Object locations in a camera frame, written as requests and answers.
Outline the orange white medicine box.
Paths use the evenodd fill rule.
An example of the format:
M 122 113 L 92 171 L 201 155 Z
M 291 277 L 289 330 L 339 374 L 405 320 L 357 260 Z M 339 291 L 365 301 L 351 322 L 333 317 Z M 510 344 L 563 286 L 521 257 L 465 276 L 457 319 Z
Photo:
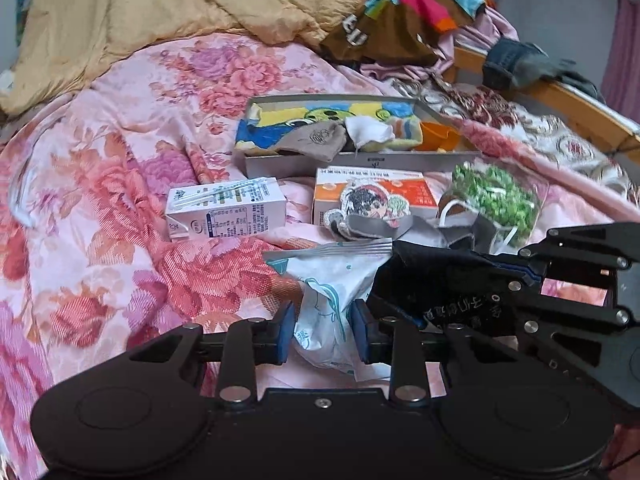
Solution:
M 328 211 L 393 220 L 407 214 L 434 218 L 438 205 L 424 175 L 416 171 L 346 166 L 320 168 L 312 218 L 321 226 Z

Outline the brown multicolour striped garment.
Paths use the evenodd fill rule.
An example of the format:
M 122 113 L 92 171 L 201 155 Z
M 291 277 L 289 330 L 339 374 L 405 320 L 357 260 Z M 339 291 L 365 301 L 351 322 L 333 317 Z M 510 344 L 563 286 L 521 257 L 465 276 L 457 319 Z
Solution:
M 452 58 L 454 35 L 495 0 L 364 0 L 321 41 L 320 52 L 345 64 L 434 67 Z

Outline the beige damask bed sheet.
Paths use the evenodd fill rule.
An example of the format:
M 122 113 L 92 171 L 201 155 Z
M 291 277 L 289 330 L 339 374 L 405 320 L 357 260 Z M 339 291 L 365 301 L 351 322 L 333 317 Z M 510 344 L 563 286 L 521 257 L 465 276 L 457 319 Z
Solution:
M 392 86 L 403 96 L 425 102 L 432 110 L 460 124 L 464 120 L 498 130 L 561 167 L 596 181 L 634 206 L 639 187 L 618 162 L 578 136 L 561 118 L 529 113 L 520 103 L 494 90 L 472 84 L 448 84 L 438 77 L 424 81 L 394 78 Z

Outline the tan dotted quilt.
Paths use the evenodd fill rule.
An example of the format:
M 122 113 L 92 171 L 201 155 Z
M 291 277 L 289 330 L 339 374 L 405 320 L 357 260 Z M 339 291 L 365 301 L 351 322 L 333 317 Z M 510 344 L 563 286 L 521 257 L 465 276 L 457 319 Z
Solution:
M 9 116 L 88 86 L 112 64 L 161 41 L 247 32 L 265 44 L 318 47 L 361 0 L 32 0 L 1 98 Z

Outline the white soft cloth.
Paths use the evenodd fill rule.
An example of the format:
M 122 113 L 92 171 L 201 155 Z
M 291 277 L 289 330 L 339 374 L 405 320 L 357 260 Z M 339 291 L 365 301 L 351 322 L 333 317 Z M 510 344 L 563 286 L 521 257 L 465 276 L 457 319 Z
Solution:
M 391 125 L 370 116 L 346 117 L 344 125 L 357 151 L 380 148 L 395 137 Z

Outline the orange plastic cup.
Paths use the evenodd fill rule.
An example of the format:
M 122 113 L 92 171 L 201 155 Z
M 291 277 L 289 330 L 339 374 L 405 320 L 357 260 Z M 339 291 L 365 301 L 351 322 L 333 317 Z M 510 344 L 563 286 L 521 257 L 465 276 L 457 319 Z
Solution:
M 460 133 L 454 127 L 421 122 L 422 142 L 416 147 L 421 152 L 453 151 L 460 142 Z

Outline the blue denim jeans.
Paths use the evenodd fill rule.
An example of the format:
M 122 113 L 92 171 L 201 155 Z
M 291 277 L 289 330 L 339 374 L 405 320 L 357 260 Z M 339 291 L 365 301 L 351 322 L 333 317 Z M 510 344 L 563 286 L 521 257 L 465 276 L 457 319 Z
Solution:
M 534 44 L 501 38 L 487 53 L 483 64 L 483 84 L 496 90 L 522 90 L 538 80 L 559 81 L 604 103 L 598 87 L 578 73 L 576 63 L 546 55 Z

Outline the dark navy cloth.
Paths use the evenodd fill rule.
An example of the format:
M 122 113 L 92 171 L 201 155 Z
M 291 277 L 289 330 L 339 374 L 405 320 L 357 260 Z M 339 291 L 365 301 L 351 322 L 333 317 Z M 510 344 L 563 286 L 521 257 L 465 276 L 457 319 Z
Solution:
M 375 273 L 367 306 L 375 318 L 403 318 L 421 330 L 460 324 L 487 337 L 513 336 L 516 314 L 509 284 L 539 292 L 546 266 L 517 255 L 393 244 Z

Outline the grey drawstring pouch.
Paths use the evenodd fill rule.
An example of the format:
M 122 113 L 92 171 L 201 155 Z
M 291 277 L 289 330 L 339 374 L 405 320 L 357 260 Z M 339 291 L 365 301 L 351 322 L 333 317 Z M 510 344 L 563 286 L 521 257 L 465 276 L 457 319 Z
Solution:
M 340 122 L 313 122 L 285 133 L 273 148 L 277 153 L 294 153 L 330 162 L 346 143 L 346 129 Z

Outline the white plastic packet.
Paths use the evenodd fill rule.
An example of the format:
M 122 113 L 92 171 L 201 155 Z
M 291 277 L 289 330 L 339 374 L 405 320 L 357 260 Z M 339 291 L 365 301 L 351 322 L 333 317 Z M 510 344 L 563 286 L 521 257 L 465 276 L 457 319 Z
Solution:
M 348 314 L 355 300 L 369 296 L 376 271 L 392 253 L 393 241 L 379 238 L 262 254 L 267 266 L 302 288 L 294 327 L 295 348 L 302 358 L 349 374 L 356 382 L 390 377 L 389 365 L 361 361 Z

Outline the cartoon frog towel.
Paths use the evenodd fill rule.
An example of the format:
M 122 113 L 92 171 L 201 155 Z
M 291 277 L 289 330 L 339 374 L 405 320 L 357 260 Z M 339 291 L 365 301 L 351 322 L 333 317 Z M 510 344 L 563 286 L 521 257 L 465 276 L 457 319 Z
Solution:
M 247 155 L 293 153 L 329 162 L 345 148 L 411 151 L 423 142 L 407 102 L 311 102 L 270 108 L 253 104 L 239 122 L 235 148 Z

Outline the grey shallow cardboard box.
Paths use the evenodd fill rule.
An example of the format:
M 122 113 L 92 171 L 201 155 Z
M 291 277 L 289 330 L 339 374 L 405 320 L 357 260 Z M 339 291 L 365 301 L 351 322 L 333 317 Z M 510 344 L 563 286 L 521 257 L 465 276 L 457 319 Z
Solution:
M 359 94 L 251 99 L 234 149 L 250 178 L 312 176 L 331 165 L 450 171 L 480 154 L 422 101 Z

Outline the grey face mask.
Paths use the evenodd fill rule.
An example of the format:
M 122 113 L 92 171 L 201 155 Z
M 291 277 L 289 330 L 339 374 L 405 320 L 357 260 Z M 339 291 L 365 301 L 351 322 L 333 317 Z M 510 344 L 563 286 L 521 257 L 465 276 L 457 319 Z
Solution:
M 395 220 L 381 220 L 349 214 L 338 214 L 329 221 L 329 229 L 346 240 L 358 238 L 391 238 L 421 246 L 469 249 L 490 254 L 495 245 L 497 228 L 480 214 L 454 214 L 444 222 L 424 220 L 414 214 Z

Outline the green leafy bagged item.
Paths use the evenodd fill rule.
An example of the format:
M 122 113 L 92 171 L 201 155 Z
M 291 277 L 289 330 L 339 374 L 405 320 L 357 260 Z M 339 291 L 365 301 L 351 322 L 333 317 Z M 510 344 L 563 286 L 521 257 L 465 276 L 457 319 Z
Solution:
M 486 220 L 495 229 L 490 251 L 513 254 L 529 241 L 547 198 L 549 183 L 508 160 L 479 158 L 452 170 L 449 188 L 440 198 L 438 224 L 456 214 Z

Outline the white milk carton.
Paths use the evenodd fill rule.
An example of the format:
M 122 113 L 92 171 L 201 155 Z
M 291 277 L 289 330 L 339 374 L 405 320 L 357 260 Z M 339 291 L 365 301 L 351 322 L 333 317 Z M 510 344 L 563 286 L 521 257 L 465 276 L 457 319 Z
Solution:
M 171 240 L 253 236 L 285 226 L 286 199 L 272 177 L 172 188 L 165 219 Z

